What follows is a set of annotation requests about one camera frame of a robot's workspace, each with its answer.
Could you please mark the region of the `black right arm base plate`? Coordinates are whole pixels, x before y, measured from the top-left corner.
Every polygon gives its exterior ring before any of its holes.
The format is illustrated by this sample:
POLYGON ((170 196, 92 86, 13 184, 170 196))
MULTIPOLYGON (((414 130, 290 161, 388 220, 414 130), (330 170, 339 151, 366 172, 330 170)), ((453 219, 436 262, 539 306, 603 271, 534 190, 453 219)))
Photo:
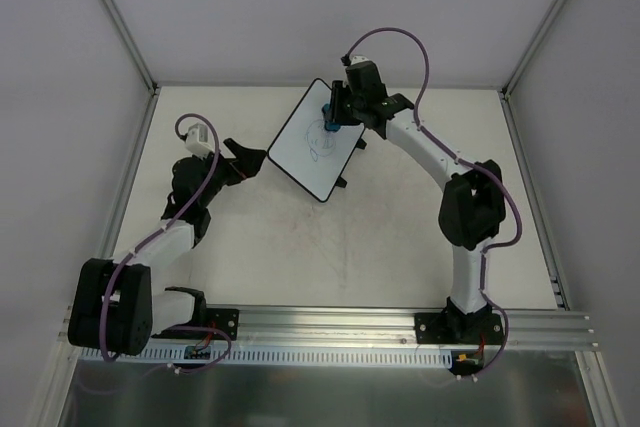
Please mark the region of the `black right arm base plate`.
POLYGON ((451 312, 418 312, 413 317, 418 344, 500 345, 505 339, 502 318, 496 313, 464 316, 451 312))

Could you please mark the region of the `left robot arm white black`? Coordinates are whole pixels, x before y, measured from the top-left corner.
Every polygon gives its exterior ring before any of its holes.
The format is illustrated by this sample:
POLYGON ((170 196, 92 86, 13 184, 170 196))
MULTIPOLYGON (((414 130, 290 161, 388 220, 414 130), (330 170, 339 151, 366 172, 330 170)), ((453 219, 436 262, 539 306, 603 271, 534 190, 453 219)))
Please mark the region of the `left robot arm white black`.
POLYGON ((190 156, 172 167, 171 191, 152 232, 112 258, 84 263, 67 330, 72 345, 97 349, 112 361, 140 354, 153 336, 177 330, 197 337, 206 331, 204 293, 173 285, 171 270, 203 240, 214 197, 255 177, 267 156, 231 138, 223 144, 230 157, 189 143, 190 156))

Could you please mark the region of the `blue whiteboard eraser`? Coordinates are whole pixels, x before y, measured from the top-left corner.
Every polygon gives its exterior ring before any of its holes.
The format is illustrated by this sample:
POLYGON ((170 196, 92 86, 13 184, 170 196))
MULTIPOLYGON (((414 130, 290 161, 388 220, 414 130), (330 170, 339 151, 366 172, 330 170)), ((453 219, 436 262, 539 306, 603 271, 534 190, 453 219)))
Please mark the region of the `blue whiteboard eraser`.
POLYGON ((332 122, 330 120, 330 117, 329 117, 330 110, 331 110, 331 107, 329 104, 325 104, 322 107, 324 129, 327 132, 338 132, 341 128, 341 125, 338 123, 332 122))

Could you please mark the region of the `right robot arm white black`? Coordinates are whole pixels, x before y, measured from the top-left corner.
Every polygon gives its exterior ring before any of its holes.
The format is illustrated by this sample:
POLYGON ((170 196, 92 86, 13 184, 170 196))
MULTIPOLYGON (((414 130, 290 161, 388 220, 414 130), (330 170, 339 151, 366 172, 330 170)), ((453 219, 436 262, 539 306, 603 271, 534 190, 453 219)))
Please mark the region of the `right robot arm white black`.
POLYGON ((391 95, 377 65, 365 57, 344 56, 346 79, 331 85, 322 108, 324 129, 364 126, 408 154, 442 191, 438 225, 453 249, 453 284, 437 329, 459 342, 480 335, 492 308, 481 294, 481 249, 499 233, 506 218, 504 194, 496 184, 500 167, 492 160, 467 165, 422 125, 417 106, 391 95))

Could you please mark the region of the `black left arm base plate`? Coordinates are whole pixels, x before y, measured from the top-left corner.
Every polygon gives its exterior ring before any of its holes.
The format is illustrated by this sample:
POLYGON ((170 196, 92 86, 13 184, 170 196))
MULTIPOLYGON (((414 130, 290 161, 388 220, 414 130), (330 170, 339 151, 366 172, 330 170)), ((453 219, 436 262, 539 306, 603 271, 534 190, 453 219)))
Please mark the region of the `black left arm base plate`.
POLYGON ((186 324, 174 326, 156 334, 157 339, 203 341, 223 340, 222 333, 231 341, 237 339, 240 311, 233 308, 208 307, 200 320, 191 320, 186 324))

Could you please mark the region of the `white board with black frame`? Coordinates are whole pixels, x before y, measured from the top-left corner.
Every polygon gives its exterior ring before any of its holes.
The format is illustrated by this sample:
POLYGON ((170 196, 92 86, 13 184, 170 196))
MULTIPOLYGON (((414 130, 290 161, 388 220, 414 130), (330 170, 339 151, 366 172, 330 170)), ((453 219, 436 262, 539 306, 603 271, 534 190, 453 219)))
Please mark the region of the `white board with black frame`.
POLYGON ((324 129, 322 107, 331 97, 330 86, 314 79, 289 114, 267 150, 269 160, 316 200, 324 203, 351 159, 363 126, 338 132, 324 129))

